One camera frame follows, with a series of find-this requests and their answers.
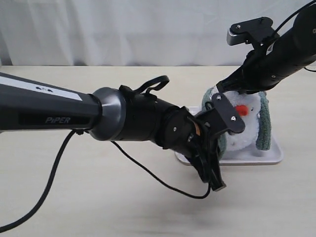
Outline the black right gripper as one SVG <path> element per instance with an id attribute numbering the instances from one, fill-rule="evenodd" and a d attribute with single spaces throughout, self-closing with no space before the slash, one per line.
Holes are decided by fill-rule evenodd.
<path id="1" fill-rule="evenodd" d="M 270 90 L 284 79 L 276 66 L 277 63 L 271 61 L 268 55 L 252 50 L 243 64 L 233 74 L 219 81 L 216 87 L 221 93 L 237 91 L 253 94 Z"/>

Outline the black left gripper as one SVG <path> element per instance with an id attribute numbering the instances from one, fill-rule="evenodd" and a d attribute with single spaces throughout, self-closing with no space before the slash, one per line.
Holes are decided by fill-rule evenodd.
<path id="1" fill-rule="evenodd" d="M 197 171 L 200 179 L 218 192 L 226 187 L 219 164 L 220 134 L 211 129 L 212 108 L 192 115 L 186 107 L 178 108 L 170 117 L 170 148 L 182 154 Z"/>

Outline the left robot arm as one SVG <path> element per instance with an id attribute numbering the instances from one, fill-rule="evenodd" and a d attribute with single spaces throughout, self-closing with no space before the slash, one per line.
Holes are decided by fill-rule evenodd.
<path id="1" fill-rule="evenodd" d="M 225 187 L 209 114 L 191 115 L 157 98 L 159 76 L 137 89 L 121 85 L 85 94 L 14 75 L 0 75 L 0 130 L 71 129 L 98 141 L 150 141 L 186 157 L 213 191 Z"/>

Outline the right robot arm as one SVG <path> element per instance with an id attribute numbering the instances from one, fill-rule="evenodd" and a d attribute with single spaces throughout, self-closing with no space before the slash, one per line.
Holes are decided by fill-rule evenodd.
<path id="1" fill-rule="evenodd" d="M 260 17 L 232 24 L 227 31 L 230 46 L 250 44 L 242 65 L 219 81 L 219 92 L 254 94 L 273 89 L 283 79 L 316 60 L 316 2 L 313 0 L 290 15 L 292 27 L 279 35 L 273 20 Z"/>

